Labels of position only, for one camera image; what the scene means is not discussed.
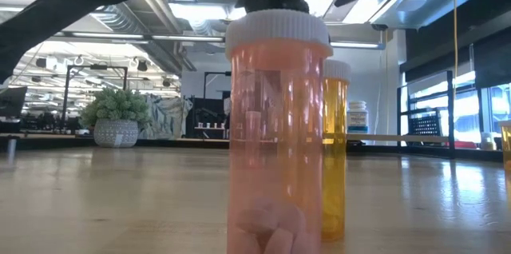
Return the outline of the white medicine bottle blue label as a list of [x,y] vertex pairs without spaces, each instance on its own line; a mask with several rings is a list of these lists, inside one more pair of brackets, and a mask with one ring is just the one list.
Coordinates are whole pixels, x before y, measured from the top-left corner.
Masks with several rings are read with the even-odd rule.
[[369,133],[368,111],[365,101],[350,101],[347,110],[347,132]]

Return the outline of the ceiling tube light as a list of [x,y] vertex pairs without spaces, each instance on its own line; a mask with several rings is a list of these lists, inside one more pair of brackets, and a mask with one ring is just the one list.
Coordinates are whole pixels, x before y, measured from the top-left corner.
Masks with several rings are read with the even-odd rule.
[[121,40],[153,40],[153,41],[173,41],[173,42],[214,42],[224,43],[224,37],[213,36],[188,36],[188,35],[158,35],[158,34],[110,34],[110,33],[90,33],[90,32],[65,32],[69,37],[76,38],[106,38]]
[[384,43],[370,43],[370,42],[330,42],[333,48],[344,49],[365,49],[365,50],[384,50],[386,45]]

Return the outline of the pink pill bottle white cap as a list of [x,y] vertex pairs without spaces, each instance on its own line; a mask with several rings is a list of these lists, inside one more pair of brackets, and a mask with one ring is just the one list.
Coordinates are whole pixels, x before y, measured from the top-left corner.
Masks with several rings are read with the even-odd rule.
[[319,254],[324,23],[261,10],[225,35],[232,65],[227,254]]

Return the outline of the black perforated crate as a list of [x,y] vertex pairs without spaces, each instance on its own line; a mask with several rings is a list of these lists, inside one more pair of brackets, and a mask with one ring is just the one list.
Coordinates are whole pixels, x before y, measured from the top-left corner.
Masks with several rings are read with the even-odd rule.
[[442,135],[441,119],[437,115],[412,117],[408,121],[408,134],[440,137]]

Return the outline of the yellow pill bottle white cap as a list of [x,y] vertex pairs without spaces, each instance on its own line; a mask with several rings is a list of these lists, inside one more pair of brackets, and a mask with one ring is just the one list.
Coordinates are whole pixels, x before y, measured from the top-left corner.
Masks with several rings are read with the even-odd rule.
[[347,89],[351,68],[333,59],[323,63],[323,241],[344,237],[346,215]]

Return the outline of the blue white patterned cover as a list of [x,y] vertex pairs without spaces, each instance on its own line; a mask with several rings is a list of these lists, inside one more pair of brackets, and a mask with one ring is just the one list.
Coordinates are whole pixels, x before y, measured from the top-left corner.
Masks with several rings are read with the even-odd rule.
[[173,141],[185,135],[186,118],[192,102],[182,97],[145,97],[148,122],[141,127],[139,139]]

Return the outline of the black metal gantry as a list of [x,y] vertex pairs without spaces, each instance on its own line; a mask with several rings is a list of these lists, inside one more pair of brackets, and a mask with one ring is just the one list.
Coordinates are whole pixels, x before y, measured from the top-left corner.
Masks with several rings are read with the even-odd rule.
[[65,84],[65,97],[63,104],[63,114],[61,117],[61,127],[64,128],[64,123],[66,122],[66,114],[67,114],[67,98],[69,94],[69,82],[71,80],[70,74],[72,69],[78,69],[81,72],[84,68],[90,68],[92,70],[107,70],[107,69],[122,69],[125,71],[125,75],[123,77],[123,89],[108,89],[101,88],[100,92],[96,92],[94,94],[95,99],[89,103],[81,112],[80,118],[82,123],[85,126],[94,126],[97,127],[98,120],[112,120],[119,121],[122,118],[128,121],[135,121],[135,118],[130,118],[128,115],[124,115],[130,106],[124,106],[124,110],[121,109],[121,105],[123,103],[130,103],[132,94],[128,94],[127,89],[127,74],[128,68],[126,66],[107,66],[101,64],[94,65],[68,65],[67,73],[66,73],[66,84]]

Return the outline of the cream small jar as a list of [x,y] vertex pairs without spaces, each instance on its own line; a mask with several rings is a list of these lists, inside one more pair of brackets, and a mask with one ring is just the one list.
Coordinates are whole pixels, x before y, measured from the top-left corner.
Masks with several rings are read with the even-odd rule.
[[488,151],[497,149],[492,133],[481,133],[481,149]]

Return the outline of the green plant in patterned pot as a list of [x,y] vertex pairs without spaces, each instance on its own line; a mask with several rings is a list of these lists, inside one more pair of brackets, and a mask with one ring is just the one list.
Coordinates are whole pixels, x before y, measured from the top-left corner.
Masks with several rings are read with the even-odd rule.
[[103,89],[81,112],[81,123],[98,146],[131,148],[149,123],[149,106],[144,95],[131,90]]

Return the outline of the black monitor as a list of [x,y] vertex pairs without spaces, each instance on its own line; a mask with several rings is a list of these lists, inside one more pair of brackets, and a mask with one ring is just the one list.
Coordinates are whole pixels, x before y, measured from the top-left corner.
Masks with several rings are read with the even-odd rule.
[[26,87],[0,89],[0,117],[19,117],[22,114],[26,92]]

